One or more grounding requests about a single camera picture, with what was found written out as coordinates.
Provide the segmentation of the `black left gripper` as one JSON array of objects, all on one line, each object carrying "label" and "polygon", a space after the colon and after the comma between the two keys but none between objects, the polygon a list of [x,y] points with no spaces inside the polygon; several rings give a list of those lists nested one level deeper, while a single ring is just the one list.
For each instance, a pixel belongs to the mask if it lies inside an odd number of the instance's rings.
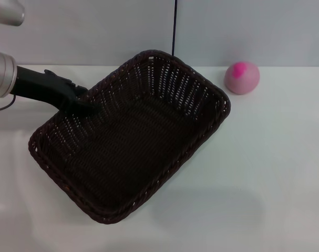
[{"label": "black left gripper", "polygon": [[40,73],[18,66],[11,94],[51,104],[69,116],[86,116],[98,111],[97,106],[77,100],[76,95],[87,91],[87,88],[77,86],[50,70]]}]

